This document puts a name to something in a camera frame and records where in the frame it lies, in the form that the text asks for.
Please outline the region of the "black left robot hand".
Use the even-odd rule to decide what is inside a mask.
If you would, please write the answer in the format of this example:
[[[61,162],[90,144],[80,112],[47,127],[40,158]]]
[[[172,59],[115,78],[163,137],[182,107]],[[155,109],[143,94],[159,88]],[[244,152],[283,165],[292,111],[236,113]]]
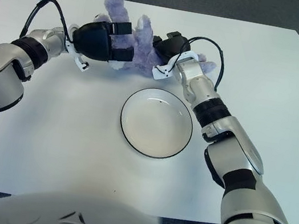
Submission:
[[[130,35],[130,22],[91,22],[73,31],[72,42],[75,50],[87,58],[97,61],[130,62],[134,58],[134,48],[114,48],[113,35]]]

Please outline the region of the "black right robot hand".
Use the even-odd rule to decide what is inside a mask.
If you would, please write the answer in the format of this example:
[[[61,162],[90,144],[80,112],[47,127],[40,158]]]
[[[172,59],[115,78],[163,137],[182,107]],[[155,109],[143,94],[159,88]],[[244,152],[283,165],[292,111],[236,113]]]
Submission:
[[[162,39],[158,35],[153,36],[153,48],[162,63],[166,65],[169,60],[178,55],[180,51],[191,50],[187,38],[178,31],[167,34],[167,39]]]

